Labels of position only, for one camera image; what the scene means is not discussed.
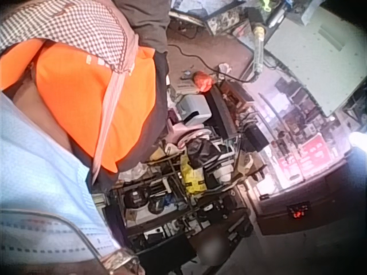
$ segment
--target red sign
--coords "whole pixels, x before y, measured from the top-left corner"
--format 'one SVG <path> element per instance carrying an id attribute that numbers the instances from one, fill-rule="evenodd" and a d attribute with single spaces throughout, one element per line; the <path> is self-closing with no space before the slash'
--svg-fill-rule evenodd
<path id="1" fill-rule="evenodd" d="M 332 161 L 329 148 L 321 134 L 317 134 L 302 144 L 300 154 L 301 156 L 299 154 L 289 154 L 288 161 L 285 158 L 278 159 L 280 168 L 289 180 L 292 176 L 301 175 L 301 171 L 305 178 L 315 175 L 328 167 Z"/>

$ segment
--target checkered cloth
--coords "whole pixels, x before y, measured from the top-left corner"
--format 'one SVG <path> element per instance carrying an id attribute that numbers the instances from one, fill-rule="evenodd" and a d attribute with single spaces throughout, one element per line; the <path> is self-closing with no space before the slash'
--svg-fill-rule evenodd
<path id="1" fill-rule="evenodd" d="M 102 58 L 123 72 L 127 36 L 109 7 L 92 0 L 46 0 L 15 9 L 2 20 L 0 53 L 8 47 L 44 38 Z"/>

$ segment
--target black bag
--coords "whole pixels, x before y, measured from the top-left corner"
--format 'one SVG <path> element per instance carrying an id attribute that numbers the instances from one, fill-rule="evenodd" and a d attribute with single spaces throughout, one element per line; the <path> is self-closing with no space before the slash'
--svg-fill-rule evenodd
<path id="1" fill-rule="evenodd" d="M 193 169 L 199 169 L 210 162 L 214 162 L 221 155 L 221 152 L 212 142 L 199 137 L 190 140 L 186 144 L 186 148 L 189 164 Z"/>

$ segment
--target pink strap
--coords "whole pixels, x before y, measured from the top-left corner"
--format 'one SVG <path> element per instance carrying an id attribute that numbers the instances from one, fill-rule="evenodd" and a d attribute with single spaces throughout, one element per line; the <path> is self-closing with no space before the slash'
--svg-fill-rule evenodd
<path id="1" fill-rule="evenodd" d="M 103 98 L 102 121 L 97 142 L 97 148 L 93 158 L 92 184 L 95 183 L 101 167 L 103 148 L 107 140 L 108 131 L 110 130 L 110 126 L 112 124 L 112 119 L 114 118 L 117 102 L 119 101 L 122 87 L 124 85 L 125 76 L 126 72 L 122 74 L 112 72 L 110 83 L 108 84 L 106 93 Z"/>

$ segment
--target white panel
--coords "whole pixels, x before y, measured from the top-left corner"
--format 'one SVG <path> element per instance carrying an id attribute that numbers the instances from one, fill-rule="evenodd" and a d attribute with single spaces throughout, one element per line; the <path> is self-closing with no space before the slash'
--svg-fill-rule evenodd
<path id="1" fill-rule="evenodd" d="M 367 75 L 366 34 L 321 7 L 307 26 L 285 18 L 265 48 L 306 86 L 326 116 Z"/>

